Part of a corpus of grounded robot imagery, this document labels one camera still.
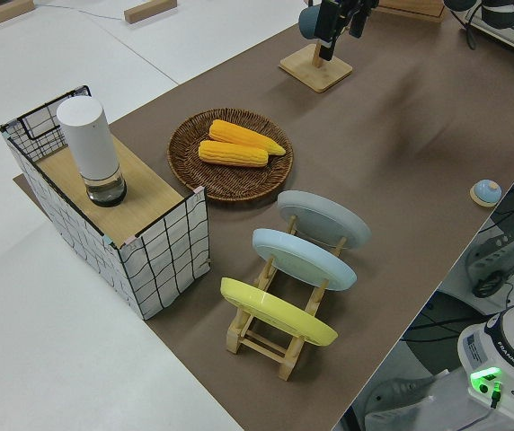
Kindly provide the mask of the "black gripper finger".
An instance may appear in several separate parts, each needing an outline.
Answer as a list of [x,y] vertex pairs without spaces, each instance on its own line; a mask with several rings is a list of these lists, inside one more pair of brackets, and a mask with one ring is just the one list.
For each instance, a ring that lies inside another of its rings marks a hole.
[[350,11],[349,35],[360,37],[367,20],[366,7],[364,1],[357,1]]
[[317,38],[323,42],[319,50],[319,58],[326,61],[332,59],[338,18],[339,3],[337,1],[323,0],[317,17]]

